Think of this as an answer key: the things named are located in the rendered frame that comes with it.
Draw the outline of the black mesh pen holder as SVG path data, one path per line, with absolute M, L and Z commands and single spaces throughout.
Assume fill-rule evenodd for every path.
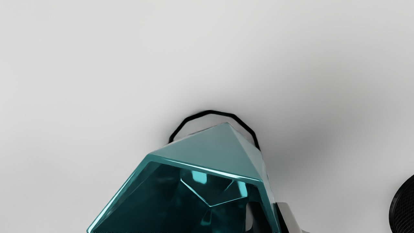
M 414 233 L 414 174 L 395 193 L 388 218 L 392 233 Z

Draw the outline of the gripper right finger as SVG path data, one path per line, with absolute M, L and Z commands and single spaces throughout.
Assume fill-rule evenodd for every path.
M 275 208 L 281 233 L 310 233 L 301 229 L 293 211 L 286 202 L 276 202 Z

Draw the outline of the teal faceted mug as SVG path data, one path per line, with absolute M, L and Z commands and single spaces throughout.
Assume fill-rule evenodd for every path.
M 248 202 L 281 233 L 262 153 L 222 123 L 146 155 L 87 233 L 245 233 Z

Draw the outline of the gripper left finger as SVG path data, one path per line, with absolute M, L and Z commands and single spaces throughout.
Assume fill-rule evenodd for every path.
M 246 213 L 249 213 L 249 217 L 252 221 L 252 226 L 247 229 L 245 233 L 264 233 L 262 225 L 263 210 L 259 202 L 248 202 L 246 206 Z

